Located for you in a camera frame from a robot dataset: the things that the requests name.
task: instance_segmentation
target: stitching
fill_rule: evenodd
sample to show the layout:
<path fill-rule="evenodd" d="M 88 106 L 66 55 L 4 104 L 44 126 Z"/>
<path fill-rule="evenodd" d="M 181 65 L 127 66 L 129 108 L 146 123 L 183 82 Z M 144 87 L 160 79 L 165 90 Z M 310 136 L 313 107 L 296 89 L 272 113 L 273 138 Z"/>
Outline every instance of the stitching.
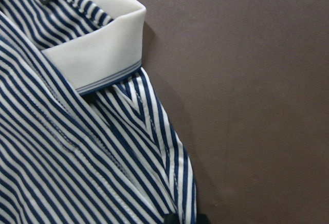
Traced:
<path fill-rule="evenodd" d="M 22 86 L 22 90 L 25 92 L 25 94 L 27 95 L 27 97 L 34 103 L 34 105 L 36 105 L 36 107 L 40 110 L 40 112 L 43 113 L 43 115 L 45 116 L 45 118 L 51 123 L 51 125 L 53 125 L 53 127 L 59 132 L 59 134 L 65 139 L 65 141 L 67 141 L 72 147 L 75 148 L 75 146 L 69 141 L 69 139 L 66 137 L 66 135 L 56 126 L 56 124 L 54 124 L 54 122 L 45 114 L 45 112 L 40 108 L 40 106 L 36 103 L 36 101 L 31 97 L 31 95 L 28 94 L 26 88 L 24 86 Z M 71 150 L 65 146 L 63 144 L 63 142 L 61 142 L 61 140 L 58 138 L 58 136 L 56 136 L 45 124 L 44 122 L 41 121 L 41 119 L 39 118 L 39 116 L 36 114 L 35 111 L 33 111 L 27 104 L 27 102 L 24 100 L 24 97 L 22 96 L 22 94 L 20 92 L 16 93 L 17 95 L 19 95 L 19 97 L 21 98 L 21 100 L 24 102 L 25 106 L 27 109 L 30 110 L 30 112 L 32 114 L 34 114 L 35 118 L 42 124 L 42 126 L 56 139 L 56 141 L 62 146 L 62 148 L 64 148 L 66 151 L 71 153 Z"/>
<path fill-rule="evenodd" d="M 142 98 L 140 97 L 140 95 L 137 93 L 136 90 L 135 90 L 135 92 L 136 92 L 137 98 L 139 99 L 139 101 L 140 101 L 140 102 L 143 104 L 143 106 L 144 106 L 144 102 L 142 101 Z M 153 119 L 151 118 L 150 115 L 148 115 L 148 116 L 149 116 L 150 123 L 151 123 L 151 127 L 152 127 L 153 131 L 154 131 L 155 133 L 157 133 L 157 132 L 156 132 L 156 128 L 155 128 L 155 125 L 154 125 L 154 121 L 153 121 Z M 165 145 L 165 143 L 163 143 L 163 144 L 164 144 L 164 148 L 165 148 L 165 150 L 166 150 L 166 155 L 168 156 L 168 158 L 170 158 L 170 153 L 169 153 L 169 151 L 168 151 L 168 148 L 167 148 L 167 146 Z M 174 185 L 175 185 L 175 187 L 176 187 L 176 191 L 177 191 L 177 193 L 178 193 L 179 190 L 178 190 L 178 183 L 177 183 L 177 179 L 176 179 L 176 173 L 175 173 L 175 170 L 173 170 L 173 173 L 174 173 Z M 183 212 L 183 211 L 182 211 L 182 218 L 183 218 L 183 220 L 185 219 L 185 215 L 184 215 L 184 212 Z"/>
<path fill-rule="evenodd" d="M 97 142 L 98 146 L 100 146 L 102 151 L 107 154 L 107 156 L 114 163 L 114 165 L 117 166 L 117 168 L 120 170 L 120 172 L 122 172 L 124 174 L 124 176 L 127 177 L 128 180 L 130 180 L 130 182 L 133 182 L 131 177 L 128 175 L 126 170 L 123 168 L 123 166 L 118 162 L 117 159 L 115 159 L 115 157 L 111 153 L 111 151 L 103 143 L 101 143 L 101 141 L 96 136 L 92 135 L 92 137 L 95 139 L 95 141 Z"/>
<path fill-rule="evenodd" d="M 88 168 L 91 170 L 93 169 L 94 173 L 96 173 L 97 177 L 103 182 L 103 184 L 106 186 L 106 188 L 110 191 L 110 193 L 114 196 L 114 198 L 120 202 L 120 204 L 125 208 L 125 210 L 127 211 L 127 213 L 136 221 L 136 223 L 140 223 L 137 220 L 137 216 L 136 214 L 134 214 L 132 212 L 132 210 L 126 205 L 126 203 L 118 196 L 118 194 L 113 190 L 113 188 L 110 186 L 109 182 L 106 181 L 106 179 L 96 170 L 94 169 L 94 167 L 91 165 L 91 163 L 87 160 L 87 158 L 82 154 L 82 152 L 77 148 L 76 149 L 77 152 L 80 153 L 80 155 L 83 157 L 84 159 L 84 163 L 87 164 Z M 107 200 L 107 202 L 112 202 L 110 200 L 110 198 L 105 194 L 105 192 L 101 189 L 101 187 L 96 183 L 96 181 L 89 175 L 87 174 L 89 180 L 96 186 L 97 190 L 101 192 L 102 196 Z M 115 208 L 117 210 L 117 213 L 119 215 L 122 216 L 122 213 L 118 210 L 118 208 L 116 206 L 112 206 L 112 208 Z M 124 220 L 125 218 L 121 217 L 121 220 L 124 223 L 128 223 L 126 222 L 126 220 Z"/>

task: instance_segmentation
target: brown background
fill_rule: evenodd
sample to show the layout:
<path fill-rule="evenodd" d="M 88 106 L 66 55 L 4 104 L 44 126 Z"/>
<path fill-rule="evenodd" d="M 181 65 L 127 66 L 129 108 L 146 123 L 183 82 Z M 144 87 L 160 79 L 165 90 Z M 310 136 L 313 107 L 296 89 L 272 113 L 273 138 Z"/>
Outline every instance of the brown background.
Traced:
<path fill-rule="evenodd" d="M 329 0 L 139 0 L 143 65 L 216 223 L 329 223 Z"/>

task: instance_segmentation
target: polo shirt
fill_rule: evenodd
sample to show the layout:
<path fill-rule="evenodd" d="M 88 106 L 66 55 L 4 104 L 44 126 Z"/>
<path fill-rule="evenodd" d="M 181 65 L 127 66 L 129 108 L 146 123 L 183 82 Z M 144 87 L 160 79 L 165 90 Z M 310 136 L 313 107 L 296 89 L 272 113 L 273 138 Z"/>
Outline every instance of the polo shirt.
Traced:
<path fill-rule="evenodd" d="M 195 223 L 136 0 L 0 0 L 0 223 Z"/>

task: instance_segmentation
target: shirt collar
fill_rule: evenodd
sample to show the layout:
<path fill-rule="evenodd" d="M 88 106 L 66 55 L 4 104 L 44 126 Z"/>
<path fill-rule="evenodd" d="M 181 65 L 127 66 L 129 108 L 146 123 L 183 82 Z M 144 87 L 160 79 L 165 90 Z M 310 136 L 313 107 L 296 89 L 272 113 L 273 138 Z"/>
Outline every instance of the shirt collar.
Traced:
<path fill-rule="evenodd" d="M 81 95 L 139 69 L 146 8 L 136 0 L 92 0 L 114 20 L 69 42 L 42 50 Z"/>

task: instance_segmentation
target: striped fabric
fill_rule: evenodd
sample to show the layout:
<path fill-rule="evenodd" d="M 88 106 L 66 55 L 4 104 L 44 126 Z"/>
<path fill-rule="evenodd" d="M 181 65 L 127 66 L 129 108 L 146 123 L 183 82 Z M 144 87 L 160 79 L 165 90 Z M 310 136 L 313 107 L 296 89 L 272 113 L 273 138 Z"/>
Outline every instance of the striped fabric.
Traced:
<path fill-rule="evenodd" d="M 0 0 L 0 223 L 195 223 L 191 163 L 144 69 L 81 96 L 42 53 L 110 12 Z"/>

